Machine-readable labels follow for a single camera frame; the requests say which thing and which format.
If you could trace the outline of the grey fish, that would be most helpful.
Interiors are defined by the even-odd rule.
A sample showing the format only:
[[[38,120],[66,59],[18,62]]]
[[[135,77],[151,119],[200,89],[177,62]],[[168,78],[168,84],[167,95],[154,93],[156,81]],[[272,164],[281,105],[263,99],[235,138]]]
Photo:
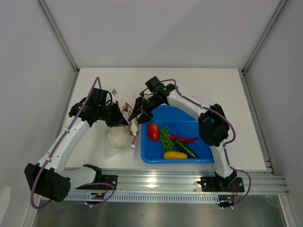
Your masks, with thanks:
[[[129,132],[132,136],[136,137],[139,133],[139,128],[138,128],[138,118],[134,117],[130,122],[129,122]]]

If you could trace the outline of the white cauliflower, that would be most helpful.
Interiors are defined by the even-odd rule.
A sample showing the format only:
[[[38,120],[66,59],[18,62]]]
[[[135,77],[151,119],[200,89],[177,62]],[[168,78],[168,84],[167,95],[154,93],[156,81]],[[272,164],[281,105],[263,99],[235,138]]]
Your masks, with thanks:
[[[123,149],[128,145],[129,142],[129,136],[124,129],[120,127],[108,128],[106,130],[106,137],[108,142],[114,148]]]

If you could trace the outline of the clear zip bag orange zipper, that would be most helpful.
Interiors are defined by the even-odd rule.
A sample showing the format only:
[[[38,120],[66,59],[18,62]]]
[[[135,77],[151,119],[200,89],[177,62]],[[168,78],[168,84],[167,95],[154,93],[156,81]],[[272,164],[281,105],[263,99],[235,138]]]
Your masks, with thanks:
[[[106,157],[111,158],[126,151],[134,150],[138,134],[139,124],[137,117],[129,121],[128,126],[107,128],[104,142]]]

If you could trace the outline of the yellow mango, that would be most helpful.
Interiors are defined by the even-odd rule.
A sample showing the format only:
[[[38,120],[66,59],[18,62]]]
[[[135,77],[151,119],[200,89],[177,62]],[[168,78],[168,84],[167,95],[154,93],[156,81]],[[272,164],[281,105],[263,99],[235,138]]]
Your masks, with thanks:
[[[187,155],[185,153],[179,151],[167,151],[163,154],[164,159],[187,159]]]

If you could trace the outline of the green cucumber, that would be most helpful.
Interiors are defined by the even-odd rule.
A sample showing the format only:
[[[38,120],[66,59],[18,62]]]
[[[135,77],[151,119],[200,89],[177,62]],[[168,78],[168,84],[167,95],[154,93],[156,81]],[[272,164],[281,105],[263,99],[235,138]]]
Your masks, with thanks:
[[[187,155],[188,158],[199,158],[198,154],[180,139],[175,138],[173,142],[181,152]]]

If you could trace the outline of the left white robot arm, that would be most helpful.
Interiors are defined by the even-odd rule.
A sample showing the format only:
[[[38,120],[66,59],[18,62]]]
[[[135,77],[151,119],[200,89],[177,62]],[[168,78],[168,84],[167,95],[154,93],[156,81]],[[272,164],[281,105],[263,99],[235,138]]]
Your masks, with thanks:
[[[115,95],[115,89],[92,88],[87,97],[72,106],[54,144],[36,164],[29,163],[25,168],[31,196],[37,194],[61,202],[71,189],[98,189],[105,184],[101,168],[94,165],[86,164],[70,173],[64,170],[79,141],[94,123],[104,121],[108,127],[128,125]]]

